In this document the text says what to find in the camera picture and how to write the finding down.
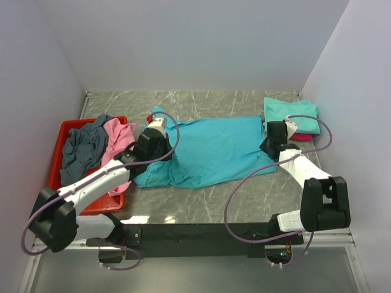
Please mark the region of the cyan blue t-shirt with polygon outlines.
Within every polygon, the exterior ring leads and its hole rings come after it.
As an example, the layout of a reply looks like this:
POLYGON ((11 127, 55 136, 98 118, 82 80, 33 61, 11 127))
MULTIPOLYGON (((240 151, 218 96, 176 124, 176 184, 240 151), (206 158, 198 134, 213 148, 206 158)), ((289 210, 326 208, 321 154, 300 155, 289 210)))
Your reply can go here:
POLYGON ((150 164, 134 179, 137 187, 198 189, 243 179, 254 170, 258 175, 276 170, 259 148, 264 141, 261 115, 168 120, 166 134, 175 148, 172 158, 150 164))

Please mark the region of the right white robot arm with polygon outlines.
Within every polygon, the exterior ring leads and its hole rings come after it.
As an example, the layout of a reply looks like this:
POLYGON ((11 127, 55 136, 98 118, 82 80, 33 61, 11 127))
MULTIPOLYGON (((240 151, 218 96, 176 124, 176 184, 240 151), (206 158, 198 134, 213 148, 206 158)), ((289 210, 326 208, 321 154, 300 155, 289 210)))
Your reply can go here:
POLYGON ((288 139, 297 130, 291 120, 266 124, 260 149, 289 173, 302 188, 300 209, 279 214, 268 228, 271 241, 281 244, 293 231, 326 231, 347 228, 351 223, 348 186, 341 176, 331 176, 312 163, 288 139))

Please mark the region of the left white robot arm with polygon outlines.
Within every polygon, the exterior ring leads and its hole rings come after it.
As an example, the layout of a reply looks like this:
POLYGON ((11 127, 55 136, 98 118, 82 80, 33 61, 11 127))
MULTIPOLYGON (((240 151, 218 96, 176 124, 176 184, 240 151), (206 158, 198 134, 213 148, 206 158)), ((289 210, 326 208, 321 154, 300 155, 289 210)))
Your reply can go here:
POLYGON ((82 216, 82 211, 110 190, 130 183, 151 163, 169 160, 171 154, 165 128, 145 128, 137 141, 96 172, 58 190, 42 189, 29 219, 29 230, 53 252, 64 250, 77 239, 99 238, 108 245, 125 243, 119 219, 109 214, 82 216))

